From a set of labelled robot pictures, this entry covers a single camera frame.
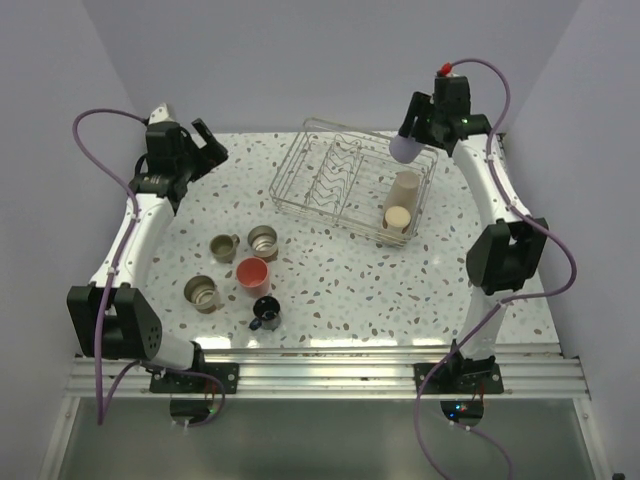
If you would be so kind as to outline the lavender plastic cup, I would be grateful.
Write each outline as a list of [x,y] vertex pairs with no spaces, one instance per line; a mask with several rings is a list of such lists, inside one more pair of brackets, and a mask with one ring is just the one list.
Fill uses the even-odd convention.
[[389,143],[389,153],[400,164],[410,164],[416,160],[425,145],[413,137],[397,134]]

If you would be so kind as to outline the tall beige cup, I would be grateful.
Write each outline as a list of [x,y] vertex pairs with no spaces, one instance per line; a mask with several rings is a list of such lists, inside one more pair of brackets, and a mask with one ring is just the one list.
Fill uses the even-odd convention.
[[411,171],[401,171],[396,178],[383,204],[383,210],[387,211],[394,206],[405,208],[413,213],[416,207],[420,177]]

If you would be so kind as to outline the white steel cup cork base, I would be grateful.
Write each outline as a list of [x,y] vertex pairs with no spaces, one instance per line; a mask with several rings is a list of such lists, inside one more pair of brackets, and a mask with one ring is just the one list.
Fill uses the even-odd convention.
[[389,207],[383,217],[382,232],[390,235],[404,235],[411,224],[411,213],[402,206]]

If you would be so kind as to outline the coral pink cup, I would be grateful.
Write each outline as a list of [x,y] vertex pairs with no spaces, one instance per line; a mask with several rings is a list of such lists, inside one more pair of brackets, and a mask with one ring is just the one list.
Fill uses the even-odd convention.
[[253,298],[265,296],[269,291],[269,267],[261,258],[242,260],[236,268],[236,278],[243,290]]

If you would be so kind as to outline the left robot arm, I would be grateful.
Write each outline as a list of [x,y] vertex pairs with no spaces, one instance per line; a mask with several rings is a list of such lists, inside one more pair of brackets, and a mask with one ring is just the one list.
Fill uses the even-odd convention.
[[204,141],[198,145],[165,104],[143,123],[146,152],[123,185],[127,203],[119,231],[89,282],[70,288],[67,307],[85,356],[173,369],[175,384],[193,393],[208,379],[201,349],[164,332],[141,289],[189,184],[224,163],[228,152],[201,119],[192,123]]

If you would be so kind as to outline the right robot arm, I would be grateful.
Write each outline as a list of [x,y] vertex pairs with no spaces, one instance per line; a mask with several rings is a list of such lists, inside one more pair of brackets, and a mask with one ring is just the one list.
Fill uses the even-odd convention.
[[483,114],[471,111],[466,77],[439,73],[432,94],[416,92],[390,143],[391,156],[409,164],[426,147],[445,151],[462,172],[475,201],[481,233],[466,254],[472,300],[464,327],[436,371],[451,389],[468,392],[495,360],[501,303],[520,291],[535,273],[546,238],[545,219],[524,221],[528,210],[503,165],[503,152]]

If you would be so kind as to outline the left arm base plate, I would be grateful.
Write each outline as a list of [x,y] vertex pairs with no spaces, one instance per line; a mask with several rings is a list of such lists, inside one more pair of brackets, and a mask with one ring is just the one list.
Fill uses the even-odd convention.
[[205,363],[200,373],[186,370],[154,371],[149,391],[154,394],[201,394],[214,388],[216,394],[237,392],[240,365],[232,362]]

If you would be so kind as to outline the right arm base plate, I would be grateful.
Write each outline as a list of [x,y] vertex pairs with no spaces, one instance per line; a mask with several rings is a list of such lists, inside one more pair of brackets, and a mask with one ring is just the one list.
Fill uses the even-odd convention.
[[464,360],[458,366],[441,366],[423,389],[424,394],[431,395],[502,394],[504,391],[500,366],[494,356]]

